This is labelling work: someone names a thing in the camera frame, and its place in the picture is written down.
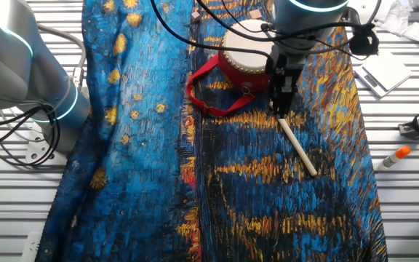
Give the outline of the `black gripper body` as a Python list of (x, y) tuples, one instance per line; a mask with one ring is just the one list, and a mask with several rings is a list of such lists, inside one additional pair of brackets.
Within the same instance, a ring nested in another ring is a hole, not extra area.
[(289, 105), (298, 91), (300, 69), (276, 68), (270, 80), (270, 96), (274, 104)]

